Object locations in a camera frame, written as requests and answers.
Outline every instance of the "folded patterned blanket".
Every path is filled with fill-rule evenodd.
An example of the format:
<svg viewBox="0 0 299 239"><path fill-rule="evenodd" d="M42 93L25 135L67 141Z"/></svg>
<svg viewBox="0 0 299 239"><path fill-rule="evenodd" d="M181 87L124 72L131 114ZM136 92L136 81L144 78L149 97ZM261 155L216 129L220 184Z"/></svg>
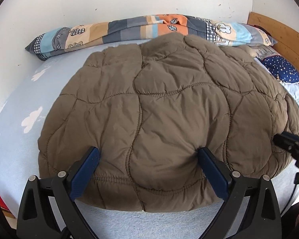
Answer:
<svg viewBox="0 0 299 239"><path fill-rule="evenodd" d="M271 46L276 43L262 30L247 24L223 23L180 14L163 14L78 25L73 28L58 28L36 37L26 50L36 54L41 60L46 60L86 47L118 41L153 39L170 32L194 34L217 45Z"/></svg>

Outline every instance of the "brown quilted blanket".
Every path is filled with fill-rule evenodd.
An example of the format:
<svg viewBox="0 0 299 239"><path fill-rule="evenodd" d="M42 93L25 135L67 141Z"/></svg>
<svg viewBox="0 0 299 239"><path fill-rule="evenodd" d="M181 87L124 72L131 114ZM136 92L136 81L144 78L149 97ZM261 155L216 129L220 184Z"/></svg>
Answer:
<svg viewBox="0 0 299 239"><path fill-rule="evenodd" d="M272 144L284 130L299 135L299 107L246 52L171 33L89 56L46 117L40 175L67 170L95 146L101 160L83 202L192 210L219 200L197 148L244 175L274 177L291 161Z"/></svg>

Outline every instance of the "wooden bed frame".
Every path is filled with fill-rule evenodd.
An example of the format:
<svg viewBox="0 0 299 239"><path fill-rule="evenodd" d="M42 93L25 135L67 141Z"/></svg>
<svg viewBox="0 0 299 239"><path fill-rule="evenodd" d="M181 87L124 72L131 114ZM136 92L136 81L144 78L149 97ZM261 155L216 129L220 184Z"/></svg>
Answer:
<svg viewBox="0 0 299 239"><path fill-rule="evenodd" d="M268 31L278 41L273 48L299 71L299 33L279 21L251 12L249 25L258 25Z"/></svg>

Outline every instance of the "blue gripper pad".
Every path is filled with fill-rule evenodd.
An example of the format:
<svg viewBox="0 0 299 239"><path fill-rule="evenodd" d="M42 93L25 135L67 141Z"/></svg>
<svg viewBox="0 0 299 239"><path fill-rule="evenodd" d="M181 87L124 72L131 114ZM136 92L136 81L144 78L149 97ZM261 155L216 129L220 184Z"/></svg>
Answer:
<svg viewBox="0 0 299 239"><path fill-rule="evenodd" d="M96 167L100 162L100 152L97 148L94 148L86 160L83 162L75 176L71 181L71 191L69 197L72 201L82 196L83 191L88 185L91 176L93 175Z"/></svg>
<svg viewBox="0 0 299 239"><path fill-rule="evenodd" d="M223 162L217 160L207 147L198 149L198 164L213 187L216 196L226 201L229 198L230 170Z"/></svg>

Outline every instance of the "blue pillow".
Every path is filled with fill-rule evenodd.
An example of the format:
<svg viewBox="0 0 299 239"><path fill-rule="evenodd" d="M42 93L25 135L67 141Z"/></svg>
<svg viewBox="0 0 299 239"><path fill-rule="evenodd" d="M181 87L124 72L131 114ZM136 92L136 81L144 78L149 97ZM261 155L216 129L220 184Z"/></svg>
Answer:
<svg viewBox="0 0 299 239"><path fill-rule="evenodd" d="M277 78L284 83L299 83L299 72L280 55L263 59L262 64Z"/></svg>

